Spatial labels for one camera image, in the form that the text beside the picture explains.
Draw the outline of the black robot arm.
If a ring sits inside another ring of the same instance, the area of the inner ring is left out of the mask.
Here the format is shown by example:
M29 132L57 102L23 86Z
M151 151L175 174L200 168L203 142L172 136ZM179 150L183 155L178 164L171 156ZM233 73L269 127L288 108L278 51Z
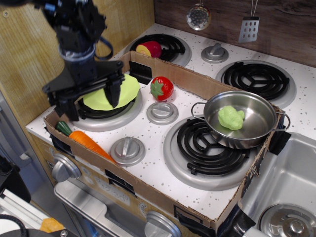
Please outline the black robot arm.
M75 101L83 95L103 90L110 105L119 103L124 81L121 61L109 61L96 55L96 43L106 28L105 16L91 0L31 0L41 9L56 32L58 52L64 60L63 71L42 90L58 115L77 121Z

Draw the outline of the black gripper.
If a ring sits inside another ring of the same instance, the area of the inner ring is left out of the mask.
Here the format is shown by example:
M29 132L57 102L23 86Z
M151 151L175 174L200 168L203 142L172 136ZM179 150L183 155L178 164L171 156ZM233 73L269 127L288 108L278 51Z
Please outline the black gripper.
M120 85L124 81L122 61L95 59L95 48L74 52L59 48L65 66L60 75L46 84L42 90L50 105L55 105L59 117L65 114L69 120L78 121L75 102L88 93L104 89L110 105L119 104Z

